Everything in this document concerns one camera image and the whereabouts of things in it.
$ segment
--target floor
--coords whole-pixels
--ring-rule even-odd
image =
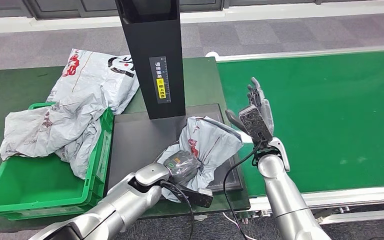
[[[384,45],[384,14],[183,24],[183,56],[203,57],[311,51]],[[129,49],[119,27],[0,33],[0,69],[63,66],[71,48],[124,55]],[[186,217],[142,220],[117,239],[186,239]],[[193,239],[238,240],[222,214],[196,222]],[[384,237],[384,220],[324,225],[333,240]],[[280,240],[270,217],[254,219],[244,231],[258,240]],[[26,239],[34,231],[1,233],[0,240]]]
[[[384,45],[384,14],[188,23],[183,56],[203,57]],[[0,69],[63,66],[72,48],[124,55],[120,27],[0,33]]]

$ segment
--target white wire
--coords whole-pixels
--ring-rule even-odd
[[[223,215],[227,218],[227,220],[231,221],[232,223],[234,223],[234,224],[236,225],[237,228],[239,228],[238,224],[237,224],[235,221],[233,221],[232,219],[230,219],[224,212],[222,212],[222,213],[223,213]],[[255,239],[255,238],[252,238],[252,237],[248,236],[248,235],[245,235],[245,237],[247,237],[249,240],[257,240],[257,239]]]

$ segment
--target green plastic crate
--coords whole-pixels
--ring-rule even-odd
[[[28,109],[53,102],[35,103]],[[70,164],[56,154],[12,156],[0,165],[0,216],[9,220],[82,214],[102,199],[110,157],[113,112],[100,117],[101,134],[89,157],[86,178],[74,176]]]

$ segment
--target white plastic bag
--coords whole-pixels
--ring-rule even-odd
[[[99,117],[107,108],[102,87],[91,87],[52,106],[11,112],[5,118],[0,156],[5,161],[13,155],[35,158],[56,152],[74,175],[85,179],[101,133]]]
[[[206,117],[189,117],[181,131],[177,144],[169,146],[158,158],[163,162],[179,150],[189,151],[202,162],[198,173],[186,185],[197,191],[207,187],[214,180],[214,171],[243,146],[241,136],[233,128]],[[169,190],[163,188],[162,195],[173,202],[179,202]]]
[[[114,114],[121,114],[139,88],[132,57],[73,49],[46,101],[57,102],[77,91],[100,86],[108,106]]]

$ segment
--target robotic arm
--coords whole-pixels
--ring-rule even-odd
[[[170,171],[160,163],[147,165],[112,187],[91,210],[51,224],[30,240],[113,239],[160,200],[161,186],[158,182],[167,181],[170,176]]]
[[[316,222],[295,183],[289,178],[288,156],[282,142],[275,136],[270,104],[260,84],[252,78],[255,87],[248,86],[249,106],[237,117],[231,110],[227,118],[240,130],[251,136],[259,146],[253,165],[263,176],[266,195],[283,240],[330,240]],[[64,222],[51,224],[30,240],[110,240],[125,232],[146,210],[161,198],[164,181],[171,171],[160,163],[152,163],[132,172],[111,188],[107,196],[88,212]],[[211,191],[194,192],[183,189],[190,202],[209,207]]]
[[[283,143],[273,136],[275,125],[269,101],[260,83],[254,77],[251,81],[254,87],[248,85],[247,94],[250,105],[239,112],[239,118],[231,110],[226,115],[231,123],[251,136],[255,146],[260,146],[253,165],[264,178],[280,235],[283,240],[330,240],[287,174],[291,167]]]

